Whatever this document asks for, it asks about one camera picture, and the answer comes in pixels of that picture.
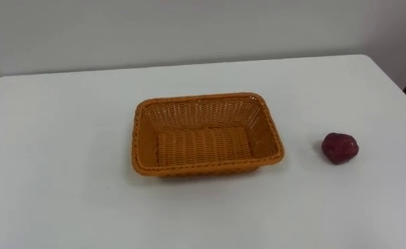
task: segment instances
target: woven pattern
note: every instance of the woven pattern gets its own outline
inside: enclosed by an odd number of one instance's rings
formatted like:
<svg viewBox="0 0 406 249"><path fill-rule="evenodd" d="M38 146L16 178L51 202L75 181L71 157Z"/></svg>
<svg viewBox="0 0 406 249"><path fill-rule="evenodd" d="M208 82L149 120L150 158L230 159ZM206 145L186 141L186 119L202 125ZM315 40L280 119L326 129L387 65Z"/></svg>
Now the woven pattern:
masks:
<svg viewBox="0 0 406 249"><path fill-rule="evenodd" d="M283 156L266 103L254 93L153 99L136 109L132 164L145 176L238 174Z"/></svg>

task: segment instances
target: basket rim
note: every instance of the basket rim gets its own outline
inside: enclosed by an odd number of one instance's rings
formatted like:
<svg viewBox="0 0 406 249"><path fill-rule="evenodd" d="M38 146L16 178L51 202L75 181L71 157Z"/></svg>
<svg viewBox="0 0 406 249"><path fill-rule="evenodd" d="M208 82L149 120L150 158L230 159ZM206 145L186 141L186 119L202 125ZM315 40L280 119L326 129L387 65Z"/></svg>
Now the basket rim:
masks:
<svg viewBox="0 0 406 249"><path fill-rule="evenodd" d="M264 115L266 117L266 123L270 129L272 134L272 139L277 145L277 153L266 156L263 158L251 158L251 159L241 159L241 160L225 160L219 162L207 162L207 163L192 163L186 165L179 165L179 166L169 166L169 167L146 167L144 166L140 158L138 156L138 138L139 138L139 130L140 130L140 119L142 115L142 109L146 106L152 104L163 104L163 103L173 103L173 102L193 102L199 100L214 100L220 98L240 98L240 97L254 97L256 98L261 108L264 111ZM264 101L264 99L256 94L250 92L240 92L240 93L218 93L218 94L209 94L209 95L189 95L189 96L180 96L180 97L171 97L171 98L152 98L148 100L142 101L135 110L135 118L133 124L133 132L132 132L132 150L131 150L131 157L132 157L132 165L133 168L142 175L151 175L155 176L157 174L163 172L172 173L174 171L181 171L183 169L191 170L191 171L209 171L213 168L217 170L229 170L229 169L249 169L251 167L259 167L264 165L270 165L278 163L284 157L284 147L282 145L281 139L279 138L278 131L276 129L275 123L271 118L269 108Z"/></svg>

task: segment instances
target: white wall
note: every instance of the white wall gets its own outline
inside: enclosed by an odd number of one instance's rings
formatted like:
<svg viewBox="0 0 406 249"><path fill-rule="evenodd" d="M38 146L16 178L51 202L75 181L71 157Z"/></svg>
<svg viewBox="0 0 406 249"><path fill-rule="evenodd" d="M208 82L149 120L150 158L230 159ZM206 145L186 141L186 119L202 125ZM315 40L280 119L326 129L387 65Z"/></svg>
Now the white wall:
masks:
<svg viewBox="0 0 406 249"><path fill-rule="evenodd" d="M0 0L0 75L346 53L406 84L406 0Z"/></svg>

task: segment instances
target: wicker basket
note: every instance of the wicker basket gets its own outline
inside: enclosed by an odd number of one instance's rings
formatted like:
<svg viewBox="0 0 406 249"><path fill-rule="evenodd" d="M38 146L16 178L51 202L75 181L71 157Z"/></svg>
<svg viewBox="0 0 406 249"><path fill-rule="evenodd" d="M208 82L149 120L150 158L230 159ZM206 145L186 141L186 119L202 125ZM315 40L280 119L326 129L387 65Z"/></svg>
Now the wicker basket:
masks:
<svg viewBox="0 0 406 249"><path fill-rule="evenodd" d="M283 156L268 107L254 93L145 100L135 112L132 164L144 176L238 174Z"/></svg>

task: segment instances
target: white table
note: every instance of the white table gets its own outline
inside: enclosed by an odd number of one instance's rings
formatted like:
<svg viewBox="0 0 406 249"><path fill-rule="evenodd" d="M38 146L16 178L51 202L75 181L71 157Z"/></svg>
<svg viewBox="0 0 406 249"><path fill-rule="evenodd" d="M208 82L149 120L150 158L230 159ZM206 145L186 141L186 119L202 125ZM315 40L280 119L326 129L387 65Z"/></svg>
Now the white table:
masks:
<svg viewBox="0 0 406 249"><path fill-rule="evenodd" d="M282 163L132 170L139 102L237 91L267 101ZM345 165L332 131L360 145ZM406 248L406 96L364 55L2 77L0 248Z"/></svg>

